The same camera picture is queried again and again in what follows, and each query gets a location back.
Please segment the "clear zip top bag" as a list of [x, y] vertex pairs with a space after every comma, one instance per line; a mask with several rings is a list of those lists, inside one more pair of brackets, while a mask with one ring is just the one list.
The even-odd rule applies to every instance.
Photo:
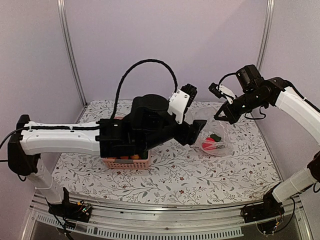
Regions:
[[191, 111], [193, 120], [206, 120], [195, 145], [207, 155], [227, 157], [232, 155], [234, 148], [230, 141], [227, 124], [214, 119], [216, 107], [201, 107]]

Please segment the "green toy pepper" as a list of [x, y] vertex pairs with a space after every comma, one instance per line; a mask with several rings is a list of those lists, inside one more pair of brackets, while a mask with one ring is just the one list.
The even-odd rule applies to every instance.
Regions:
[[220, 136], [216, 135], [216, 134], [211, 134], [209, 136], [209, 140], [212, 141], [212, 142], [218, 143], [218, 142], [220, 142], [222, 140], [222, 138]]

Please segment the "dark green toy cucumber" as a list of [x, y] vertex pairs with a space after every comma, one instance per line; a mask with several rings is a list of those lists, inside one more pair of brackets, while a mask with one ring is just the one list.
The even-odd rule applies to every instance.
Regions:
[[143, 160], [147, 159], [148, 158], [148, 151], [144, 151], [142, 154], [141, 154], [141, 158]]

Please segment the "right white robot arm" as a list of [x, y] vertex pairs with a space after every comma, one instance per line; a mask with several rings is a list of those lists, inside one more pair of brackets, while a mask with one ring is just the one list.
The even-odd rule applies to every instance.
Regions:
[[309, 75], [296, 70], [267, 70], [269, 79], [263, 78], [254, 64], [225, 74], [209, 91], [217, 98], [225, 98], [214, 115], [217, 121], [233, 125], [254, 109], [275, 107], [286, 118], [271, 115], [267, 134], [273, 147], [278, 147], [285, 157], [297, 162], [307, 157], [308, 164], [276, 185], [270, 192], [272, 198], [259, 206], [262, 218], [269, 218], [278, 210], [278, 203], [300, 194], [320, 181], [320, 109], [301, 94], [295, 84], [307, 84]]

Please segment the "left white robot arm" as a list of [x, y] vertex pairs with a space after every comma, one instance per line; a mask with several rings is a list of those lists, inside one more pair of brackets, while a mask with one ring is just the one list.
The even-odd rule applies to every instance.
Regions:
[[176, 91], [170, 99], [147, 94], [133, 99], [129, 114], [83, 124], [44, 124], [22, 115], [5, 140], [8, 166], [29, 179], [63, 216], [74, 213], [67, 193], [39, 162], [43, 153], [79, 153], [101, 158], [142, 154], [169, 140], [192, 145], [206, 121], [185, 121], [192, 103], [188, 93]]

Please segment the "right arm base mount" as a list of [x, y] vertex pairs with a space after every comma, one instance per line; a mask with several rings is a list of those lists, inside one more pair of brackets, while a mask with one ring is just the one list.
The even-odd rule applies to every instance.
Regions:
[[262, 198], [262, 203], [246, 204], [241, 210], [240, 215], [245, 223], [265, 220], [268, 218], [277, 217], [285, 213], [283, 204], [277, 202], [269, 190]]

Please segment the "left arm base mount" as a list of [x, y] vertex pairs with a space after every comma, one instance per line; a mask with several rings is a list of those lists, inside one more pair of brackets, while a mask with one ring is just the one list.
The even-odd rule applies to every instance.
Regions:
[[63, 187], [63, 199], [59, 204], [47, 202], [49, 206], [49, 213], [57, 217], [62, 217], [67, 220], [74, 220], [78, 222], [88, 223], [92, 214], [92, 205], [85, 203], [83, 200], [73, 203], [70, 202], [69, 192]]

